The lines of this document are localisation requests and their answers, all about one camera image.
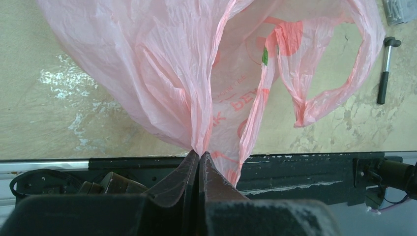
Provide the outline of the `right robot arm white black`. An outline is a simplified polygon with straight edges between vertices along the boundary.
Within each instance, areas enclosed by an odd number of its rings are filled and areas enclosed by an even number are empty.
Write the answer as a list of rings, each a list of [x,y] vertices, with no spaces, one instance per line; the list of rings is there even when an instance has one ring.
[[[381,188],[404,191],[407,199],[417,199],[417,165],[382,159],[366,171],[368,178]]]

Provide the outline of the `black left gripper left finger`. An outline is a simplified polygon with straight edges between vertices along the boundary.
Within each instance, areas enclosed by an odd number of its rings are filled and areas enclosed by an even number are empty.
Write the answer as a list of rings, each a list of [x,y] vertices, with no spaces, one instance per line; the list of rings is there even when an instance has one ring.
[[[97,193],[38,195],[17,204],[3,236],[184,236],[199,156],[191,151],[169,175],[145,192],[115,178]]]

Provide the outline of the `pink plastic bag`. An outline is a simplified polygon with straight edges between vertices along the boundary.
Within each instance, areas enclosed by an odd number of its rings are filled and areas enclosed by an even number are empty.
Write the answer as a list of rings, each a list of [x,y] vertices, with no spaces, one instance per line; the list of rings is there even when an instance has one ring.
[[[367,78],[385,30],[373,0],[40,0],[62,49],[146,131],[209,152],[233,185],[281,79],[295,127],[346,102]],[[362,42],[347,81],[308,99],[341,23]]]

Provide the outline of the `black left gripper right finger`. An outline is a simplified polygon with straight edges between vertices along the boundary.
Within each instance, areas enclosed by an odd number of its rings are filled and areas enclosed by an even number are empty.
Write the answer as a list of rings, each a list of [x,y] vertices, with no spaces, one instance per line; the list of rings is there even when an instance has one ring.
[[[339,236],[341,231],[322,202],[250,200],[216,169],[209,152],[199,161],[199,235]]]

